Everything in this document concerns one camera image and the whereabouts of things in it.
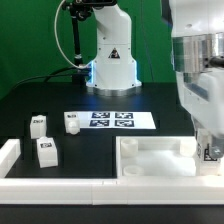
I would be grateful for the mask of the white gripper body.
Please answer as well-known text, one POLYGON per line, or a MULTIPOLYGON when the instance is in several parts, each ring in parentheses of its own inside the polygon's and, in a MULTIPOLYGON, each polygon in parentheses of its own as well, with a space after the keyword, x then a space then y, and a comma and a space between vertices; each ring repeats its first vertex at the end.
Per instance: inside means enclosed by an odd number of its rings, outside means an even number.
POLYGON ((215 137, 224 137, 224 71, 201 73, 197 83, 186 83, 176 73, 181 105, 215 137))

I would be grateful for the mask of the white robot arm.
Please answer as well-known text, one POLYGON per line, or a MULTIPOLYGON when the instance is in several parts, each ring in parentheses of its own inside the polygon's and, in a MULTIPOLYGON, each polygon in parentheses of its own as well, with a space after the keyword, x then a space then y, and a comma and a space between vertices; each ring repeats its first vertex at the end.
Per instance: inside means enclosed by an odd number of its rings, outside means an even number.
MULTIPOLYGON (((97 55, 87 88, 120 96, 141 86, 131 54, 131 19, 118 5, 95 6, 97 55)), ((156 62, 170 59, 180 105, 191 115, 199 149, 224 157, 224 0, 161 0, 167 36, 153 30, 156 62)))

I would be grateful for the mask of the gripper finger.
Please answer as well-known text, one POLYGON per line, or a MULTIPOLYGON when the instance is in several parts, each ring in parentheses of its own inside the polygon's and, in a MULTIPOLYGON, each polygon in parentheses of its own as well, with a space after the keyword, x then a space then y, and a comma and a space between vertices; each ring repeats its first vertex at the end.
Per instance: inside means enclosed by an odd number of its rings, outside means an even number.
POLYGON ((209 155, 212 159, 221 159, 224 156, 224 137, 210 135, 209 155))

